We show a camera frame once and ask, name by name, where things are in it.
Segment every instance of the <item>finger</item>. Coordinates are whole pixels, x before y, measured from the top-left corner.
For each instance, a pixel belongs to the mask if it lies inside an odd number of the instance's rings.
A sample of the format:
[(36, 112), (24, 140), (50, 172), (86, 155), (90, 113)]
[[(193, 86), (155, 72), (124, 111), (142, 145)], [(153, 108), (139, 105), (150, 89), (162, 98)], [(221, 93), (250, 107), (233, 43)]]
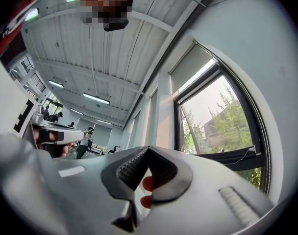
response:
[(68, 151), (69, 151), (69, 148), (67, 147), (67, 145), (64, 146), (63, 149), (62, 149), (61, 158), (66, 157), (66, 154), (68, 153)]
[(50, 139), (50, 141), (56, 141), (57, 140), (57, 132), (50, 131), (49, 139)]
[(151, 208), (151, 196), (144, 196), (140, 199), (140, 203), (145, 208)]
[(33, 130), (33, 135), (34, 135), (34, 137), (35, 137), (35, 141), (36, 141), (36, 143), (37, 143), (38, 140), (39, 140), (39, 131), (37, 131), (37, 130)]
[(153, 177), (149, 176), (149, 177), (144, 178), (143, 186), (144, 186), (145, 190), (153, 191), (154, 190)]

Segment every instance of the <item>hand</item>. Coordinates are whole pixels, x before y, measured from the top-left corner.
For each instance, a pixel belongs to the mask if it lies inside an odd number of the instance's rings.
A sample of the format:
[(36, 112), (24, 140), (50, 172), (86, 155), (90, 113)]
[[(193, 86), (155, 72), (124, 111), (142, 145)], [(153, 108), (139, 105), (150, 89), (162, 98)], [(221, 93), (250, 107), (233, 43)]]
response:
[[(33, 135), (35, 137), (35, 140), (36, 140), (36, 144), (37, 144), (37, 147), (38, 149), (40, 148), (40, 144), (41, 144), (41, 140), (39, 139), (40, 137), (40, 133), (39, 133), (39, 130), (34, 130), (33, 131)], [(57, 133), (56, 132), (53, 132), (53, 131), (50, 131), (49, 132), (49, 139), (50, 141), (56, 141), (57, 140)], [(69, 151), (69, 147), (72, 146), (73, 143), (68, 143), (67, 145), (65, 145), (63, 148), (62, 148), (62, 155), (61, 155), (61, 158), (63, 157), (66, 157), (66, 154), (68, 153)]]
[[(153, 192), (154, 184), (153, 184), (153, 177), (152, 176), (144, 178), (143, 187), (145, 188), (145, 190)], [(151, 208), (151, 195), (142, 197), (141, 200), (140, 200), (140, 203), (145, 208)]]

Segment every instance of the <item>ceiling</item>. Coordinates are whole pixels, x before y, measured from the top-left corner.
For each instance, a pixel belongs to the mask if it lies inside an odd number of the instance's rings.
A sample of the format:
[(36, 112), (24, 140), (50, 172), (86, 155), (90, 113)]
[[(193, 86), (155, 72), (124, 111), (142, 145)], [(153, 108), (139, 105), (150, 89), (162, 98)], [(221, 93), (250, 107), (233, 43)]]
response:
[[(39, 0), (39, 16), (22, 29), (26, 48), (44, 81), (64, 85), (50, 86), (63, 104), (124, 127), (156, 64), (198, 4), (134, 0), (129, 25), (105, 32), (102, 26), (81, 22), (78, 3)], [(110, 105), (84, 98), (83, 93), (109, 100)]]

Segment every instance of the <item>tree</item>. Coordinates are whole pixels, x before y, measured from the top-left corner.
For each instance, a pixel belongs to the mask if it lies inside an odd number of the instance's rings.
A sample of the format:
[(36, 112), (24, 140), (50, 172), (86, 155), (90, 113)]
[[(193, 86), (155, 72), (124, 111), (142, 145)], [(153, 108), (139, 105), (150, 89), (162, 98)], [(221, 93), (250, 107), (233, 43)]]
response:
[[(231, 88), (225, 86), (225, 94), (220, 92), (220, 98), (223, 105), (217, 103), (221, 112), (215, 112), (209, 108), (212, 120), (204, 125), (212, 130), (211, 136), (205, 133), (202, 128), (194, 125), (193, 130), (196, 136), (201, 153), (217, 153), (222, 148), (225, 152), (238, 150), (252, 146), (251, 134), (247, 123), (246, 116), (240, 102), (235, 98)], [(194, 124), (192, 110), (187, 112), (187, 120)], [(195, 154), (195, 146), (188, 127), (184, 121), (184, 152)], [(246, 171), (237, 171), (237, 174), (250, 181), (256, 187), (260, 186), (261, 169), (254, 168)]]

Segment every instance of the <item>black window frame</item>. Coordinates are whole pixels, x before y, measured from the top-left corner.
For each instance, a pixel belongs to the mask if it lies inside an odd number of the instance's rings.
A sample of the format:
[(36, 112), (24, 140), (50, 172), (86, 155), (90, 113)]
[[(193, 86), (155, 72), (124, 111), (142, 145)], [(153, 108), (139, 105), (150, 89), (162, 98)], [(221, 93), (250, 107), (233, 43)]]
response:
[(235, 92), (243, 108), (249, 126), (253, 146), (235, 151), (218, 152), (213, 154), (196, 154), (193, 156), (199, 156), (218, 161), (233, 171), (249, 170), (260, 167), (260, 189), (266, 195), (268, 195), (271, 179), (270, 149), (265, 127), (258, 108), (256, 107), (251, 95), (246, 90), (243, 83), (238, 79), (233, 71), (209, 50), (196, 42), (195, 44), (212, 55), (217, 62), (215, 62), (195, 82), (189, 85), (174, 98), (174, 149), (181, 151), (181, 105), (200, 93), (216, 79), (224, 76)]

